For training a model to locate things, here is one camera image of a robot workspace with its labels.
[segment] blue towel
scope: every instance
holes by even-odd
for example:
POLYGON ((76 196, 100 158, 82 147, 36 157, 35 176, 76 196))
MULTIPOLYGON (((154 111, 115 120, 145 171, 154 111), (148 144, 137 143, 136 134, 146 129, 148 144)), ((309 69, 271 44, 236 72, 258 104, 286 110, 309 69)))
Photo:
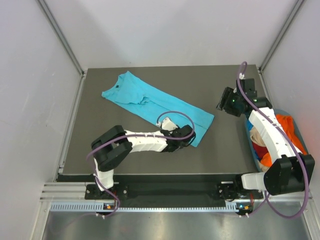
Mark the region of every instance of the blue towel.
MULTIPOLYGON (((154 125, 157 124, 158 116, 166 111, 179 111, 188 115, 195 124, 196 137, 191 144, 194 147, 198 146, 214 120, 212 114, 156 89, 129 71, 119 75, 116 84, 104 91, 102 97, 154 125)), ((191 126, 190 121, 180 114, 169 113, 165 117, 169 117, 179 127, 191 126)))

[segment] white wall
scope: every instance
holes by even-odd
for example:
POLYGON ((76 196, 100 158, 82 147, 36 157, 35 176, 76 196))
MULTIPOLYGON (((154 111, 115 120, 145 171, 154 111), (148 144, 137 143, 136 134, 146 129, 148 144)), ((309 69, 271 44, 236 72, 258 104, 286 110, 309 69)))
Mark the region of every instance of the white wall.
POLYGON ((35 0, 0 7, 0 239, 29 238, 80 76, 35 0))
POLYGON ((83 68, 260 65, 296 0, 46 0, 83 68))
POLYGON ((275 107, 292 114, 315 159, 311 193, 320 212, 320 1, 307 0, 264 72, 275 107))

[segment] metal frame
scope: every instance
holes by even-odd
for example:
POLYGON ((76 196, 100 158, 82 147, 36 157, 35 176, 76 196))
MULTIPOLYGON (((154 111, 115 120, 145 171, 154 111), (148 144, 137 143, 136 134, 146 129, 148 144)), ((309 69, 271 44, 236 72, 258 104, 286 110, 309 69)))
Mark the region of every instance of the metal frame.
MULTIPOLYGON (((77 71, 81 74, 81 80, 79 82, 79 87, 76 93, 76 96, 73 101, 73 107, 71 110, 71 114, 68 120, 67 124, 67 130, 64 137, 64 142, 62 144, 60 156, 58 159, 58 167, 53 172, 53 177, 56 179, 58 173, 62 173, 65 159, 67 156, 67 150, 71 139, 71 134, 73 131, 78 106, 80 103, 82 90, 84 87, 84 81, 86 78, 86 73, 82 69, 81 65, 79 64, 75 54, 73 53, 70 45, 68 44, 68 41, 66 40, 65 35, 63 34, 62 30, 60 29, 56 19, 54 18, 48 4, 45 0, 36 0, 39 7, 45 14, 48 22, 52 26, 54 32, 56 33, 57 37, 59 38, 61 44, 63 45, 63 48, 69 55, 71 61, 73 62, 75 68, 77 71)), ((278 48, 280 42, 282 41, 284 35, 286 34, 287 30, 293 23, 295 17, 297 16, 297 13, 302 8, 303 3, 305 0, 297 0, 294 4, 290 14, 288 15, 287 19, 285 20, 283 26, 281 27, 281 30, 279 31, 279 34, 277 35, 276 39, 274 40, 272 46, 270 47, 270 50, 268 51, 266 57, 264 58, 262 64, 260 67, 258 67, 258 73, 260 76, 260 80, 262 82, 262 86, 264 89, 264 92, 267 96, 267 98, 271 101, 271 96, 268 91, 268 87, 266 85, 266 81, 263 76, 263 71, 268 65, 270 59, 272 58, 273 54, 275 53, 276 49, 278 48)), ((84 196, 86 193, 86 185, 92 183, 92 182, 48 182, 44 185, 42 195, 39 201, 39 207, 37 212, 37 219, 33 227, 31 240, 41 240, 43 238, 43 234, 45 231, 47 219, 49 216, 49 211, 52 208, 53 203, 99 203, 98 200, 85 200, 84 196)), ((308 202, 307 208, 304 211, 303 215, 307 224, 307 227, 309 229, 310 235, 312 239, 320 239, 320 216, 318 214, 318 211, 315 207, 315 204, 312 200, 311 194, 309 195, 310 201, 308 202)), ((292 193, 292 194, 285 194, 285 195, 279 195, 279 196, 271 196, 270 201, 271 202, 302 202, 303 200, 303 193, 292 193)), ((106 202, 113 202, 112 200, 103 200, 104 203, 106 202)), ((147 209, 148 211, 174 211, 174 209, 147 209)), ((130 211, 130 209, 123 209, 124 212, 130 211)))

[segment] gray floor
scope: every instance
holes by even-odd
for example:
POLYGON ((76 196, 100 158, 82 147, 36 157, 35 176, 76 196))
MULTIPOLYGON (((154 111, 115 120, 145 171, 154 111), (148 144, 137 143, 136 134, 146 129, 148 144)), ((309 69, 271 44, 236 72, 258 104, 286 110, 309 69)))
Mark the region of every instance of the gray floor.
MULTIPOLYGON (((89 69, 76 115, 64 165, 64 174, 91 174, 86 163, 91 142, 115 125, 133 132, 154 132, 157 127, 101 97, 118 75, 130 71, 148 84, 201 108, 215 117, 198 147, 189 146, 173 153, 135 152, 116 174, 199 174, 256 171, 244 129, 238 118, 216 110, 225 87, 236 86, 237 65, 171 66, 89 69)), ((264 90, 255 65, 246 78, 255 79, 259 96, 264 90)))
MULTIPOLYGON (((300 208, 299 203, 274 205, 285 215, 300 208)), ((267 205, 249 218, 235 213, 120 212, 105 220, 85 216, 65 228, 82 214, 51 212, 43 240, 311 240, 303 216, 287 220, 267 205), (61 233, 53 235, 49 225, 61 233)))

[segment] red cloth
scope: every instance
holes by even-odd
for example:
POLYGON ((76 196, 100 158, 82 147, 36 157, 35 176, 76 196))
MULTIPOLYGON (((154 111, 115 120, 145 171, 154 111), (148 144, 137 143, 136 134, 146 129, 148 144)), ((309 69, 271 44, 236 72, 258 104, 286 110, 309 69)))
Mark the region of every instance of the red cloth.
POLYGON ((256 154, 258 155, 259 161, 268 153, 268 148, 265 146, 259 146, 252 141, 253 149, 255 150, 256 154))

